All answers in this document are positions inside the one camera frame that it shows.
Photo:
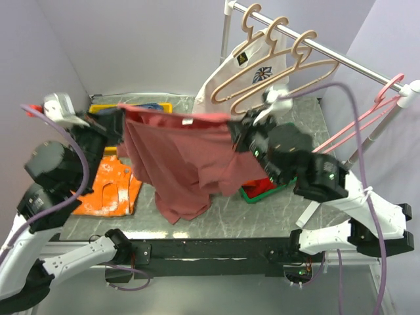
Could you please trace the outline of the green plastic tray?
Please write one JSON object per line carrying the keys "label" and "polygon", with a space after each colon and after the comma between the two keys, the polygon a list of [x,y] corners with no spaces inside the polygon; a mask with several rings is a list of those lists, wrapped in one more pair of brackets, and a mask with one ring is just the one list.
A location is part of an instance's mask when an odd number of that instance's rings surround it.
{"label": "green plastic tray", "polygon": [[293,185],[296,182],[296,180],[297,179],[294,178],[293,180],[289,181],[288,183],[283,182],[282,184],[277,185],[277,188],[276,189],[273,189],[273,190],[271,190],[269,192],[266,192],[266,193],[264,193],[262,195],[259,195],[259,196],[255,197],[255,198],[248,198],[245,195],[245,192],[242,190],[242,186],[239,189],[239,193],[242,196],[242,198],[245,200],[246,203],[248,203],[248,204],[254,204],[254,203],[257,203],[258,201],[261,201],[264,198],[266,198],[266,197],[268,197],[268,196],[270,196],[272,194],[275,194],[276,192],[280,192],[280,191],[286,189],[288,186]]}

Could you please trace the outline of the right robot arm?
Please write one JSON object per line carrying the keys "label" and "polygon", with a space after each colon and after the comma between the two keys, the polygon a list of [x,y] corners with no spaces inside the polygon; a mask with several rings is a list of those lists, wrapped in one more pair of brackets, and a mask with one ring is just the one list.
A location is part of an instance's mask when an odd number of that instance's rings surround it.
{"label": "right robot arm", "polygon": [[253,122],[251,110],[239,121],[227,123],[237,152],[251,152],[275,185],[294,182],[293,193],[306,200],[334,207],[349,220],[317,230],[295,229],[290,233],[288,256],[297,262],[323,251],[355,250],[380,257],[380,241],[388,257],[413,251],[414,237],[406,230],[411,207],[395,205],[364,188],[342,162],[314,152],[312,137],[293,123],[278,124],[273,117]]}

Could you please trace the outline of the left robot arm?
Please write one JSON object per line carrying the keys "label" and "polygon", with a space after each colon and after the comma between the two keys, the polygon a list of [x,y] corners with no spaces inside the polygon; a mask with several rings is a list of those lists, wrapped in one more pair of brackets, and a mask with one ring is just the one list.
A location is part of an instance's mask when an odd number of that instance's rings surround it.
{"label": "left robot arm", "polygon": [[93,182],[104,149],[122,140],[123,116],[79,113],[84,125],[61,127],[56,119],[35,115],[68,140],[69,146],[46,141],[32,153],[24,168],[33,180],[17,206],[10,234],[1,248],[1,313],[14,314],[38,305],[52,287],[98,264],[131,260],[132,243],[119,229],[96,241],[55,257],[40,254],[81,205],[80,197],[93,192]]}

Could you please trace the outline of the dusty pink t shirt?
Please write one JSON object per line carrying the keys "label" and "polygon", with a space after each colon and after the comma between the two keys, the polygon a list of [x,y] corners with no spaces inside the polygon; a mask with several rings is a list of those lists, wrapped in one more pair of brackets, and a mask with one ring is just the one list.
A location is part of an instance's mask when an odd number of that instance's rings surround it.
{"label": "dusty pink t shirt", "polygon": [[123,143],[133,174],[155,189],[157,210],[171,224],[192,220],[211,206],[211,196],[231,196],[250,180],[266,178],[251,152],[234,151],[230,116],[169,114],[120,104]]}

